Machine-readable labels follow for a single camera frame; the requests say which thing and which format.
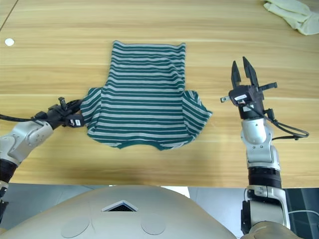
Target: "shirt sleeve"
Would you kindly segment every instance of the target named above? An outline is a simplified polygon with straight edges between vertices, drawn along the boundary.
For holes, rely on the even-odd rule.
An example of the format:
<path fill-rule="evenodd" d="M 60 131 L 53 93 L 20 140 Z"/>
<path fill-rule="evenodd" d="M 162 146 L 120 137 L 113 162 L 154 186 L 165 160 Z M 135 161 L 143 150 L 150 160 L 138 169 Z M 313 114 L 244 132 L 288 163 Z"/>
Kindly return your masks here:
<path fill-rule="evenodd" d="M 183 93 L 182 113 L 186 129 L 193 137 L 198 136 L 212 116 L 212 112 L 206 109 L 196 91 Z"/>
<path fill-rule="evenodd" d="M 101 88 L 91 88 L 80 106 L 88 129 L 95 128 L 101 110 Z"/>

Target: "vent grille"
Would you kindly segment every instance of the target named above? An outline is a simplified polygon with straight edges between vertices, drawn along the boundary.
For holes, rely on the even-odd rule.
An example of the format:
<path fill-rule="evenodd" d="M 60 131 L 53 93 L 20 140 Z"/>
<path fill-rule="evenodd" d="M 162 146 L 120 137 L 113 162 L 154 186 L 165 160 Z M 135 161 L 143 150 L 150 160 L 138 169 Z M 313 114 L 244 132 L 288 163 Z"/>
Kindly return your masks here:
<path fill-rule="evenodd" d="M 138 208 L 127 201 L 119 201 L 102 209 L 102 212 L 137 212 Z"/>

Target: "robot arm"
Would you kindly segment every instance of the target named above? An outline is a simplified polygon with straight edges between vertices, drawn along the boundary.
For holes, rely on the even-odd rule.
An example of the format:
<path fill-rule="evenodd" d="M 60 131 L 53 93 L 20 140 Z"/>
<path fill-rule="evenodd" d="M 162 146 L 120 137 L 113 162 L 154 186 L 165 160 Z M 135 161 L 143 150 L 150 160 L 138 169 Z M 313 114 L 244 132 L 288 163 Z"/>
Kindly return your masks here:
<path fill-rule="evenodd" d="M 8 189 L 8 183 L 15 170 L 28 157 L 32 150 L 53 134 L 53 130 L 63 126 L 81 127 L 84 125 L 80 110 L 81 100 L 66 103 L 59 98 L 60 105 L 53 105 L 48 112 L 39 112 L 32 119 L 17 119 L 1 115 L 1 119 L 23 121 L 13 130 L 0 137 L 0 198 Z"/>
<path fill-rule="evenodd" d="M 231 100 L 238 107 L 242 121 L 241 139 L 246 146 L 247 168 L 249 171 L 249 186 L 247 187 L 247 201 L 243 202 L 241 221 L 243 238 L 255 238 L 256 233 L 267 234 L 277 231 L 282 237 L 288 237 L 292 232 L 288 215 L 285 191 L 281 187 L 280 162 L 276 148 L 272 145 L 273 131 L 267 124 L 269 120 L 275 126 L 292 136 L 280 138 L 307 137 L 308 132 L 277 122 L 272 109 L 264 110 L 263 91 L 276 88 L 277 83 L 259 87 L 256 72 L 248 60 L 243 57 L 245 73 L 250 78 L 251 85 L 240 85 L 241 79 L 236 62 L 232 66 L 232 85 L 226 97 L 221 102 Z"/>

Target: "wood grain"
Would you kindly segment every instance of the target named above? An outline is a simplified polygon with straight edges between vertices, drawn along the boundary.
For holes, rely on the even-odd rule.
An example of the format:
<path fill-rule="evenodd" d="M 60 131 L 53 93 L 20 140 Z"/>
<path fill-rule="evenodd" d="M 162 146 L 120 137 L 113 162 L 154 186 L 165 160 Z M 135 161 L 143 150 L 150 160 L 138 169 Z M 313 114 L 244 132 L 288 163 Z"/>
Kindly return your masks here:
<path fill-rule="evenodd" d="M 14 46 L 3 44 L 8 37 Z M 319 35 L 299 34 L 259 1 L 19 1 L 0 32 L 1 113 L 29 117 L 59 96 L 81 99 L 89 87 L 104 85 L 114 40 L 187 44 L 186 88 L 198 91 L 214 111 L 202 134 L 175 150 L 119 150 L 93 141 L 85 128 L 59 128 L 12 182 L 246 187 L 239 114 L 219 101 L 231 89 L 232 61 L 244 75 L 246 56 L 260 84 L 278 82 L 265 92 L 265 107 L 311 133 L 299 141 L 275 141 L 283 186 L 319 186 Z M 14 126 L 0 123 L 0 134 Z"/>

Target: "crumpled white cloth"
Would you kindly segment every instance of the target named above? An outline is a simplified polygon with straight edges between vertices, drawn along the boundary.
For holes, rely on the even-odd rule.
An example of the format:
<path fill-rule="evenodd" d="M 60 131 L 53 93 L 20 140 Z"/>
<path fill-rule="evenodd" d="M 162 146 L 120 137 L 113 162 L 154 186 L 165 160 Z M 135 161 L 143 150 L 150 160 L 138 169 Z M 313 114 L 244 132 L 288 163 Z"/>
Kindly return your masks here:
<path fill-rule="evenodd" d="M 281 16 L 293 29 L 303 35 L 319 33 L 319 13 L 297 0 L 267 0 L 264 8 Z"/>

